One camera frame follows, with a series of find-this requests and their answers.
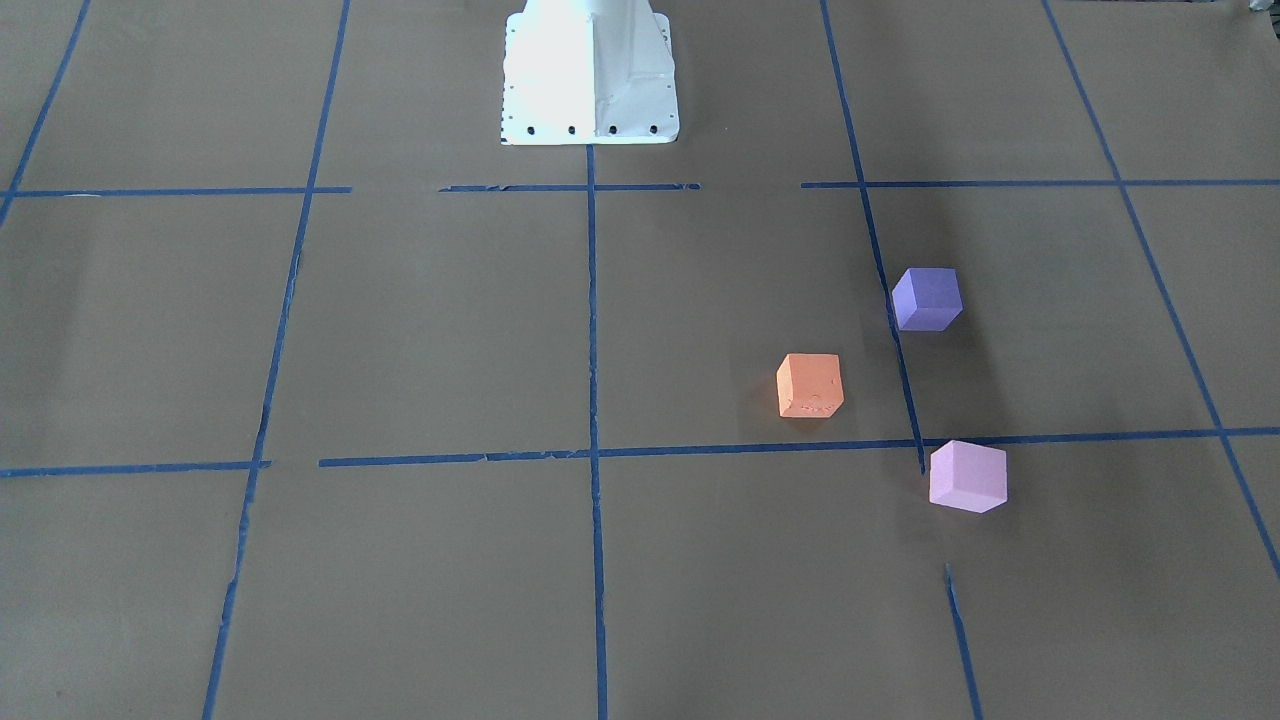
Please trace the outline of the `orange foam block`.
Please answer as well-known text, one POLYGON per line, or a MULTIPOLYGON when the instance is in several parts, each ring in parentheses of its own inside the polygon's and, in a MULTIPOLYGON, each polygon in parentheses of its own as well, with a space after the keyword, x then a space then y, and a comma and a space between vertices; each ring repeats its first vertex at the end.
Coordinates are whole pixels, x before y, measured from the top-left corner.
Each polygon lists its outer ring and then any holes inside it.
POLYGON ((845 401, 840 356, 787 354, 776 373, 776 392, 782 418, 833 416, 845 401))

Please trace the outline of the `dark purple foam block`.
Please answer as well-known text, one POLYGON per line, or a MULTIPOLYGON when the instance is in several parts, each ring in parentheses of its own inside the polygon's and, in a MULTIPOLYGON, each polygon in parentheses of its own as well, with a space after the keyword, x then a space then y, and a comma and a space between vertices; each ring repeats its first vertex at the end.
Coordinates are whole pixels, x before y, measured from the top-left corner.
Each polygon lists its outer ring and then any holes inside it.
POLYGON ((890 297, 899 331, 946 331, 965 307, 954 268, 909 268, 890 297))

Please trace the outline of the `light pink foam block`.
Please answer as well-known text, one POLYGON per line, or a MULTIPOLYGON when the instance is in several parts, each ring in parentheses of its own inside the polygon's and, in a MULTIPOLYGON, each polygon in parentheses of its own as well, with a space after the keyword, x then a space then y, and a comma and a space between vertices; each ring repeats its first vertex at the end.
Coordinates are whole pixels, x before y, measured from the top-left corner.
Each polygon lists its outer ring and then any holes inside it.
POLYGON ((1005 450, 954 439, 929 456, 928 500, 969 512, 987 512, 1009 501, 1005 450))

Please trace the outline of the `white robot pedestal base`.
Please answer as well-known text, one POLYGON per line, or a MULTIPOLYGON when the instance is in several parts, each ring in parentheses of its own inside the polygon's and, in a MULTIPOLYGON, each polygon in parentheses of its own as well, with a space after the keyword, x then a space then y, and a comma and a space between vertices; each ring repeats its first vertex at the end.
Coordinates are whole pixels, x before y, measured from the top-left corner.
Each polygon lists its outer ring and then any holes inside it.
POLYGON ((506 18, 500 143, 672 143, 669 18, 649 1, 527 1, 506 18))

